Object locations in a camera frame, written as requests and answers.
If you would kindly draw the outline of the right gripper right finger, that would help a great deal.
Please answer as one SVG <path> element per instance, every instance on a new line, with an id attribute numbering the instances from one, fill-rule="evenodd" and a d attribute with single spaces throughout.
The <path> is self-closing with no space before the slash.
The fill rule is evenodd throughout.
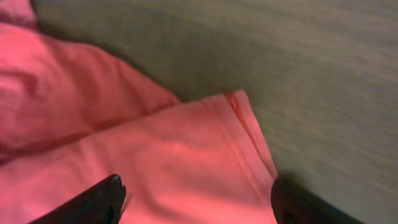
<path id="1" fill-rule="evenodd" d="M 271 205 L 278 224 L 363 224 L 284 176 L 272 185 Z"/>

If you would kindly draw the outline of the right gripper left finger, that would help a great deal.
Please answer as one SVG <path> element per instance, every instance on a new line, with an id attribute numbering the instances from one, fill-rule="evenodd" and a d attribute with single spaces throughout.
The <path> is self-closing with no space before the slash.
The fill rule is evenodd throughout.
<path id="1" fill-rule="evenodd" d="M 126 198 L 119 174 L 112 174 L 30 224 L 118 224 Z"/>

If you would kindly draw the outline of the orange printed t-shirt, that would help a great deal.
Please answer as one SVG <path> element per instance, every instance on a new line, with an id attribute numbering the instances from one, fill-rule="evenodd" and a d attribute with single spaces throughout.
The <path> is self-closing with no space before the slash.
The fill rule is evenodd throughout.
<path id="1" fill-rule="evenodd" d="M 1 222 L 29 223 L 111 174 L 122 223 L 274 223 L 277 171 L 242 90 L 192 103 L 1 2 Z"/>

